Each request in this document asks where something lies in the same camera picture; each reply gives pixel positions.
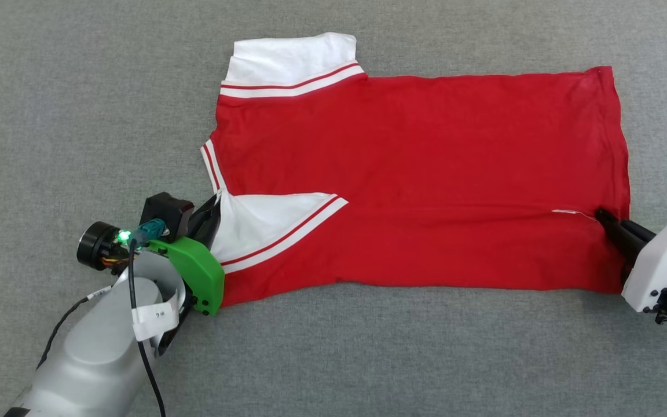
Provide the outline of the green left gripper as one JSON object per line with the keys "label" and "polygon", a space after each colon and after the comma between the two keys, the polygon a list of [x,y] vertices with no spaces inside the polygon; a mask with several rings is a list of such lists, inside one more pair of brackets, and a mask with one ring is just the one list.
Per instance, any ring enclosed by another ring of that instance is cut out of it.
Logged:
{"label": "green left gripper", "polygon": [[163,254],[197,299],[194,309],[215,316],[220,310],[225,271],[211,254],[221,222],[221,196],[212,195],[189,217],[187,235],[168,243],[152,240],[148,250]]}

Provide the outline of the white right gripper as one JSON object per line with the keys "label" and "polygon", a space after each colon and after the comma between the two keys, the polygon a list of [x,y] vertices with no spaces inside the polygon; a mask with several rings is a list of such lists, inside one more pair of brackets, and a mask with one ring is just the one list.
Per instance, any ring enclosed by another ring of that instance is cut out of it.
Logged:
{"label": "white right gripper", "polygon": [[667,227],[657,235],[637,222],[616,217],[605,208],[596,210],[595,218],[625,263],[633,266],[622,297],[635,312],[642,312],[646,307],[651,309],[657,300],[652,292],[667,288]]}

